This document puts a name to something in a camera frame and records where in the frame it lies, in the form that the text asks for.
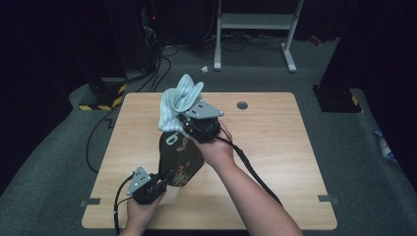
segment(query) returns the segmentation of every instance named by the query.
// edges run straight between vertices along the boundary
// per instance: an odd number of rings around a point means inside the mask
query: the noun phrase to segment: white cloth
[[[178,131],[185,137],[190,138],[185,133],[178,115],[190,109],[202,99],[201,91],[203,86],[202,82],[194,85],[193,79],[185,74],[178,83],[177,88],[166,90],[160,101],[158,130],[162,132]]]

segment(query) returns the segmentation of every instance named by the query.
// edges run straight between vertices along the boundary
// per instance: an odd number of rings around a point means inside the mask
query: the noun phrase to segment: tabletop
[[[113,204],[121,183],[141,165],[156,173],[162,93],[126,95],[83,218],[85,228],[113,228]],[[275,192],[301,229],[331,230],[337,221],[296,99],[289,92],[203,92],[224,112],[222,120],[258,175]],[[246,109],[238,106],[247,104]],[[238,165],[249,171],[235,153]],[[128,184],[120,200],[126,198]],[[126,224],[126,205],[119,206]],[[245,229],[219,177],[206,163],[184,187],[168,186],[149,229]]]

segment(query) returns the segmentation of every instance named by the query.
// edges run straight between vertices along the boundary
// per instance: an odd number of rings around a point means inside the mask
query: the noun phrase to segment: person's arm
[[[139,205],[134,199],[128,200],[128,221],[125,229],[119,235],[142,236],[165,193],[153,201],[151,205]]]
[[[231,139],[227,128],[221,121],[220,124]],[[219,136],[228,139],[224,132],[220,132]],[[288,212],[237,166],[230,145],[219,140],[208,144],[194,142],[220,177],[252,236],[303,235]]]

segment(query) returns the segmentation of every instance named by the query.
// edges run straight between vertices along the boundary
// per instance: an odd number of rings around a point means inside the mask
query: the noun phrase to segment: person's left hand
[[[134,199],[128,200],[128,221],[120,235],[142,235],[152,220],[153,214],[165,193],[155,199],[151,205],[139,205]]]

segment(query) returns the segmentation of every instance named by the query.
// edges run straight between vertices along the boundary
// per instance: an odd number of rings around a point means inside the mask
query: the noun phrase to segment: gray carpet
[[[172,68],[157,91],[176,87],[185,73],[205,83],[204,91],[290,91],[299,105],[338,226],[306,235],[417,235],[417,196],[397,163],[380,156],[373,132],[378,129],[364,94],[358,97],[364,113],[323,113],[312,90],[326,69],[337,41],[317,47],[294,41],[291,52],[298,72],[287,71],[277,43],[223,50],[222,70],[212,70],[213,50],[167,48]],[[238,47],[224,44],[228,49]],[[207,73],[201,68],[208,66]],[[162,60],[160,75],[168,68]],[[137,90],[145,80],[128,85]],[[142,91],[149,90],[148,84]],[[85,208],[96,174],[86,163],[86,146],[94,126],[106,111],[81,111],[78,102],[87,86],[76,89],[69,101],[74,110],[33,151],[0,199],[0,235],[114,235],[114,230],[83,228]],[[98,169],[118,110],[101,122],[89,143],[91,165]],[[246,232],[149,231],[148,235],[246,235]]]

